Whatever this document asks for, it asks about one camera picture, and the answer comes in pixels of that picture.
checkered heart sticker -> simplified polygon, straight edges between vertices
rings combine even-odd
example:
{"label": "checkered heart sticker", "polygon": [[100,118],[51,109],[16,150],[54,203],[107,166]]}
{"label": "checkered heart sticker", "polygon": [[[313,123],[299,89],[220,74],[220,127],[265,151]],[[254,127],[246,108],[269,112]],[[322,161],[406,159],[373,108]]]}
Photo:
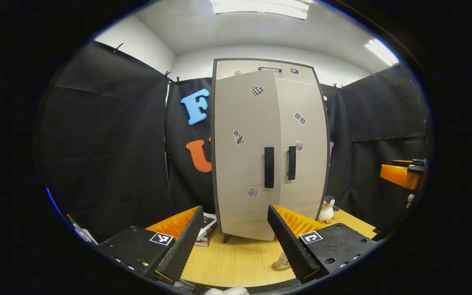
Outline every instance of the checkered heart sticker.
{"label": "checkered heart sticker", "polygon": [[251,87],[251,93],[252,93],[252,95],[254,95],[254,96],[258,96],[258,95],[262,94],[263,91],[264,91],[264,89],[263,89],[263,87],[261,87],[261,86],[253,86],[253,87]]}

white wall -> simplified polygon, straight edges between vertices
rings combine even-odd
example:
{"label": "white wall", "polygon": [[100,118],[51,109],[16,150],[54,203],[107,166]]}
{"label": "white wall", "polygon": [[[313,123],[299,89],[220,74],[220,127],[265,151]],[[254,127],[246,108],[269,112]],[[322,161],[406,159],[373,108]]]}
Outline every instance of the white wall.
{"label": "white wall", "polygon": [[214,58],[252,57],[297,62],[313,66],[321,84],[346,86],[371,74],[340,59],[303,49],[270,45],[236,45],[217,47],[189,52],[176,57],[169,75],[173,80],[179,76],[181,81],[195,78],[212,77]]}
{"label": "white wall", "polygon": [[176,54],[135,15],[113,24],[94,39],[133,56],[160,73],[170,71]]}

stack of books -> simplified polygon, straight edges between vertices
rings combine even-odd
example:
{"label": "stack of books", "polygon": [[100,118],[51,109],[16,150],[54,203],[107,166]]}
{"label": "stack of books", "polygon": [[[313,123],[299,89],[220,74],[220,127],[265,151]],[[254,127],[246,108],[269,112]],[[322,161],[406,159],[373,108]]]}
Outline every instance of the stack of books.
{"label": "stack of books", "polygon": [[208,247],[212,239],[212,234],[214,233],[213,229],[216,227],[216,224],[216,215],[204,213],[204,224],[198,233],[198,238],[196,239],[194,245]]}

black fabric backdrop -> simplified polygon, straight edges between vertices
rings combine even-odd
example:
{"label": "black fabric backdrop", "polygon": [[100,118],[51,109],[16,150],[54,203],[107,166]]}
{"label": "black fabric backdrop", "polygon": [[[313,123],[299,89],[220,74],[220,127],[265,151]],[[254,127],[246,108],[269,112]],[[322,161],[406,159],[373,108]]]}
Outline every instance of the black fabric backdrop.
{"label": "black fabric backdrop", "polygon": [[177,213],[165,176],[168,80],[91,42],[43,97],[35,153],[52,198],[98,243]]}
{"label": "black fabric backdrop", "polygon": [[[411,193],[380,178],[381,165],[427,157],[427,107],[411,80],[412,74],[396,65],[343,88],[321,85],[328,97],[329,139],[334,142],[327,194],[345,211],[380,229],[390,229],[402,217]],[[210,161],[210,108],[204,111],[206,119],[188,125],[186,108],[179,102],[202,88],[211,91],[211,82],[201,78],[170,85],[165,150],[178,209],[204,205],[214,212],[212,172],[196,170],[185,149],[188,142],[202,139]]]}

penguin plush toy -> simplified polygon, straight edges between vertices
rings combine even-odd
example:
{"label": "penguin plush toy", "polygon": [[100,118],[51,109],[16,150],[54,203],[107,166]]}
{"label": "penguin plush toy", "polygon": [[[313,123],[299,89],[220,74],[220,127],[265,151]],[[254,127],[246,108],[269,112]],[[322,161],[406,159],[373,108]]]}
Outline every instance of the penguin plush toy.
{"label": "penguin plush toy", "polygon": [[339,208],[334,205],[335,200],[333,196],[325,196],[324,204],[320,210],[320,215],[318,216],[318,222],[329,224],[333,222],[334,211],[338,211]]}

